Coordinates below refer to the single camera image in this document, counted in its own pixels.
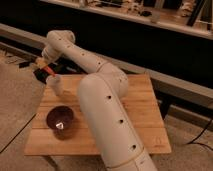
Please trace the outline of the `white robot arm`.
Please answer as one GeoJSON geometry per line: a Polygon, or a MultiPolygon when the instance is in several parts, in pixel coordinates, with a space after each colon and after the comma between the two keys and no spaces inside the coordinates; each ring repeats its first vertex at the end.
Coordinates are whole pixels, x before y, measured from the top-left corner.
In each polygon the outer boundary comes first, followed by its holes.
{"type": "Polygon", "coordinates": [[[77,46],[75,35],[69,30],[52,30],[46,40],[36,64],[49,73],[47,84],[55,94],[62,93],[61,79],[48,65],[61,55],[87,72],[79,83],[77,97],[107,171],[157,171],[120,101],[128,91],[127,75],[77,46]]]}

